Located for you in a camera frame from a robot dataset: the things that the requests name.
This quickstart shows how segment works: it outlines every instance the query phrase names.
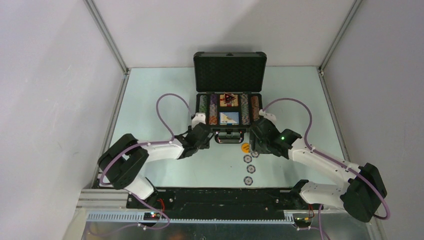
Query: gray poker chip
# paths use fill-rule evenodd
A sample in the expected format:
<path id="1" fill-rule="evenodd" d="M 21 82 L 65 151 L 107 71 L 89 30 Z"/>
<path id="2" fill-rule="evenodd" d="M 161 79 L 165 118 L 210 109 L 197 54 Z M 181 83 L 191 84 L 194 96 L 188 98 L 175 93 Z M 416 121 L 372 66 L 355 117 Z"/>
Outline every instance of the gray poker chip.
<path id="1" fill-rule="evenodd" d="M 249 154 L 244 155 L 243 160 L 245 163 L 250 164 L 252 162 L 252 156 L 250 156 Z"/>
<path id="2" fill-rule="evenodd" d="M 253 184 L 253 179 L 250 176 L 247 176 L 244 178 L 244 184 L 246 184 L 247 186 L 250 186 Z"/>
<path id="3" fill-rule="evenodd" d="M 259 157 L 259 153 L 257 151 L 252 152 L 251 155 L 253 158 Z"/>
<path id="4" fill-rule="evenodd" d="M 250 174 L 256 172 L 256 167 L 253 166 L 252 164 L 248 165 L 246 169 L 247 169 L 247 172 Z"/>

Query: gray wall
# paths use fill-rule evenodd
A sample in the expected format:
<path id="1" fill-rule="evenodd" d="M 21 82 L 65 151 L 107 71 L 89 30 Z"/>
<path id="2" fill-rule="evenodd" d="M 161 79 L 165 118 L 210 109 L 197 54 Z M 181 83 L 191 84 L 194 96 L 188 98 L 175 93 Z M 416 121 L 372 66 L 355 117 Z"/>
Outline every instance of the gray wall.
<path id="1" fill-rule="evenodd" d="M 0 2 L 0 239 L 59 240 L 122 72 L 82 0 Z"/>
<path id="2" fill-rule="evenodd" d="M 423 25 L 423 0 L 364 1 L 324 76 L 352 160 L 383 177 L 393 240 L 423 234 Z"/>

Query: wall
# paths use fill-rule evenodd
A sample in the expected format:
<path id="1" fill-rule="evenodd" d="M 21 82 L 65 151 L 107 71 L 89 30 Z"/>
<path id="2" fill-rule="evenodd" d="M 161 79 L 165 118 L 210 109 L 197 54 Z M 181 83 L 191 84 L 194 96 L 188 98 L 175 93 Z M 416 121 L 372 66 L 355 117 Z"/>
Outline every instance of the wall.
<path id="1" fill-rule="evenodd" d="M 191 67 L 198 51 L 318 66 L 354 0 L 96 0 L 129 67 Z"/>
<path id="2" fill-rule="evenodd" d="M 352 160 L 383 177 L 393 240 L 423 232 L 423 11 L 422 0 L 364 1 L 324 71 Z"/>
<path id="3" fill-rule="evenodd" d="M 82 0 L 0 3 L 0 239 L 61 239 L 123 74 Z"/>

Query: yellow poker chip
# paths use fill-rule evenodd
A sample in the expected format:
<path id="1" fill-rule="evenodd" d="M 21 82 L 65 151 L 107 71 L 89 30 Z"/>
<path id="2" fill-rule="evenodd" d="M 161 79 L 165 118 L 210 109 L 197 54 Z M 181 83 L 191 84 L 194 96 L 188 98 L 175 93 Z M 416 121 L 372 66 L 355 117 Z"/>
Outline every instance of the yellow poker chip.
<path id="1" fill-rule="evenodd" d="M 243 145 L 241 145 L 241 150 L 243 151 L 243 153 L 249 153 L 249 143 L 243 143 Z"/>

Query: open black briefcase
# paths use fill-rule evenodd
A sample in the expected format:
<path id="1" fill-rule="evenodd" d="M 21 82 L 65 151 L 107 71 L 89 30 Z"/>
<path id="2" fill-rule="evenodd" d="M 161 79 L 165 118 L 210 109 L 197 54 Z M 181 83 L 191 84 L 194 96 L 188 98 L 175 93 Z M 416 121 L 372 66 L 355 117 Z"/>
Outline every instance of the open black briefcase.
<path id="1" fill-rule="evenodd" d="M 243 142 L 259 119 L 267 55 L 263 52 L 197 52 L 194 54 L 196 113 L 219 144 Z"/>

